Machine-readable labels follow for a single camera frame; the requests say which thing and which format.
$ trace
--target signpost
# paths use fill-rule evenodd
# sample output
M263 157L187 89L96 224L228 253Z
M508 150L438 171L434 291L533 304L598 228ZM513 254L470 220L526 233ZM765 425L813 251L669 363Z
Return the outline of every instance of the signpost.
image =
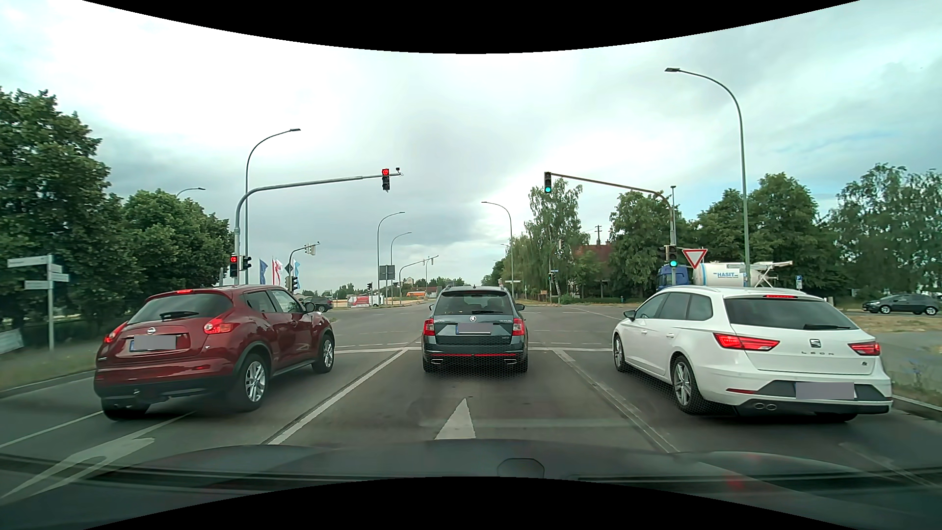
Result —
M53 286L56 282L70 281L68 274L62 273L62 266L53 263L52 255L32 257L12 257L7 260L7 268L31 267L34 265L46 266L46 279L24 280L23 289L46 290L46 305L49 312L49 351L56 349L56 313L53 308Z

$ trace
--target yield sign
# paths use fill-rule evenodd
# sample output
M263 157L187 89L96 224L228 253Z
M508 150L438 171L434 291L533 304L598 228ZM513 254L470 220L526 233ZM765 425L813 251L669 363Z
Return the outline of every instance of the yield sign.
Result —
M691 267L696 269L700 262L704 260L704 256L707 255L707 249L705 248L685 248L684 256L687 258L688 263Z

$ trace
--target lane marking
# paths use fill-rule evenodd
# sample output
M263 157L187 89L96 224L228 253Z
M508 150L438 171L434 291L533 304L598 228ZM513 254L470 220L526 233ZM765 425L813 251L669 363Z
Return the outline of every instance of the lane marking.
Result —
M387 366L389 366L393 361L400 358L402 354L408 352L410 349L411 348L399 349L395 355L389 357L384 362L380 363L380 365L374 368L373 370L370 370L369 372L361 375L359 379L357 379L352 384L347 385L345 388L337 392L331 399L324 402L323 405L318 406L314 410L303 415L300 419L289 424L284 430L282 430L281 433L279 433L274 438L269 440L267 442L267 445L280 445L281 443L284 443L285 440L291 438L291 435L300 431L306 424L310 423L314 418L323 414L325 410L327 410L328 408L336 404L338 401L343 399L344 396L351 393L354 389L364 384L364 382L367 379L369 379L373 375L376 375L383 368L386 368Z
M98 471L99 469L101 469L101 468L103 468L104 466L106 466L106 465L108 465L108 464L114 462L115 460L117 460L117 459L119 459L119 458L122 458L122 457L125 457L125 456L128 456L128 455L131 455L132 453L137 452L137 451L140 451L141 449L143 449L143 448L147 447L148 445L154 443L154 439L153 439L153 438L138 438L138 437L139 437L139 436L146 435L147 433L149 433L149 432L151 432L151 431L154 431L154 430L156 430L156 429L159 429L160 427L163 427L163 426L165 426L165 425L169 425L170 423L176 422L177 420L182 420L183 418L185 418L186 416L189 416L189 415L192 414L193 412L195 412L195 410L194 410L194 411L190 411L190 412L188 412L188 413L186 413L186 414L183 414L183 415L181 415L181 416L177 416L177 417L175 417L175 418L170 418L169 420L166 420L166 421L164 421L164 422L160 422L160 423L158 423L158 424L156 424L156 425L151 425L150 427L145 427L145 428L140 429L140 430L137 431L137 432L133 432L133 433L131 433L131 434L129 434L129 435L125 435L125 436L122 436L122 437L117 438L117 439L113 439L113 440L110 440L110 441L106 441L105 443L102 443L102 444L96 445L96 446L94 446L94 447L88 448L88 449L86 449L86 450L84 450L84 451L79 451L78 453L75 453L75 454L73 454L73 455L71 455L71 456L69 456L69 457L63 459L61 462L57 463L55 466L49 468L48 470L46 470L46 471L44 471L44 472L42 472L42 473L40 473L40 474L34 476L33 478L27 480L26 482L23 482L23 483L22 483L20 486L18 486L17 488L11 489L11 490L8 491L6 494L4 494L3 497L0 497L0 499L7 498L9 495L12 495L13 493L16 493L17 491L21 491L21 490L23 490L23 489L26 489L26 488L28 488L28 487L30 487L30 486L32 486L32 485L34 485L34 484L40 482L40 480L43 480L43 479L45 479L45 478L49 478L49 477L55 475L56 473L62 472L63 470L69 469L70 467L73 467L73 466L75 466L75 465L77 465L77 464L81 464L82 462L86 462L86 461L91 460L91 459L93 459L93 458L101 458L101 459L102 459L101 461L96 462L95 464L93 464L93 465L91 465L91 466L88 466L86 469L84 469L84 470L82 470L82 471L80 471L80 472L77 472L77 473L75 473L75 474L73 474L73 475L71 475L71 476L65 477L65 478L59 480L58 482L55 482L54 484L52 484L52 485L50 485L50 486L47 486L46 488L43 488L43 489L41 489L41 490L39 490L39 491L37 491L37 492L35 492L35 493L32 493L32 494L30 494L30 495L26 495L25 497L31 497L31 496L33 496L33 495L37 495L37 494L39 494L39 493L44 493L45 491L49 491L50 489L56 489L56 488L65 486L66 484L69 484L69 483L71 483L71 482L74 482L74 481L76 481L76 480L82 478L83 476L86 476L86 475L88 475L88 474L90 474L90 473L92 473L92 472Z
M467 398L455 407L445 426L438 432L435 439L469 439L476 438L474 424L471 422L471 410L468 408Z
M87 416L82 416L81 418L76 418L76 419L71 420L71 421L69 421L69 422L60 423L59 425L55 425L55 426L53 426L53 427L49 427L48 429L42 429L41 431L35 432L35 433L31 434L31 435L26 435L26 436L23 436L23 437L19 437L19 438L15 439L15 440L8 441L8 442L6 442L6 443L0 443L0 449L3 449L4 447L7 447L8 445L13 445L14 443L19 443L19 442L21 442L21 441L23 441L23 440L25 440L25 439L31 439L31 438L36 437L36 436L39 436L39 435L44 435L44 434L46 434L46 433L55 431L56 429L60 429L60 428L65 427L65 426L67 426L67 425L71 425L71 424L73 424L73 423L78 423L78 422L81 422L82 420L87 420L88 418L92 418L92 417L94 417L94 416L98 416L99 414L103 414L103 412L102 412L101 410L99 410L98 412L92 412L91 414L89 414L89 415L87 415Z
M674 447L666 438L664 438L654 427L648 424L645 420L642 419L641 411L638 410L635 406L630 404L627 399L622 397L618 392L609 388L605 383L594 380L590 375L585 373L581 368L576 364L576 360L572 357L566 355L565 352L560 348L551 348L553 353L555 353L563 362L569 365L569 368L572 368L576 373L582 376L587 383L593 386L602 397L615 406L619 412L621 412L626 418L638 427L642 434L648 438L653 445L660 448L664 453L677 453L678 449Z

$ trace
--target taillight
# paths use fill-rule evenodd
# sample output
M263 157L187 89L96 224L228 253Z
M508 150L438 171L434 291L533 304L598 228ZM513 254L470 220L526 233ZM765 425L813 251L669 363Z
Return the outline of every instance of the taillight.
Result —
M880 354L880 343L876 340L872 342L858 342L848 344L852 350L861 356L878 356Z
M739 335L725 335L723 333L714 333L713 337L716 338L716 341L723 348L733 348L736 350L767 352L779 343L779 340L755 339L753 337L740 337Z
M118 334L121 333L121 330L123 330L126 325L127 325L127 322L118 324L118 327L116 327L114 331L112 331L111 333L107 335L107 337L105 337L105 344L110 344L114 342L115 340L117 340Z
M203 326L203 331L206 335L216 335L217 333L229 333L235 328L235 323L224 323L222 317L216 317Z

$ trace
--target car door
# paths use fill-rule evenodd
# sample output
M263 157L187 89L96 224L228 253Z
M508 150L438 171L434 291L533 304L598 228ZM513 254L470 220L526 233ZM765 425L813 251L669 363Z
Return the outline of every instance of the car door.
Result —
M311 359L317 345L312 335L311 315L305 313L300 302L286 290L273 289L268 294L275 299L282 313L287 316L287 324L292 331L294 344L288 366Z
M618 323L619 336L622 338L622 347L625 349L625 360L643 370L654 371L654 367L643 352L647 344L647 335L650 332L648 324L657 316L665 300L667 300L667 293L655 295L638 307L635 311L635 320L625 319Z

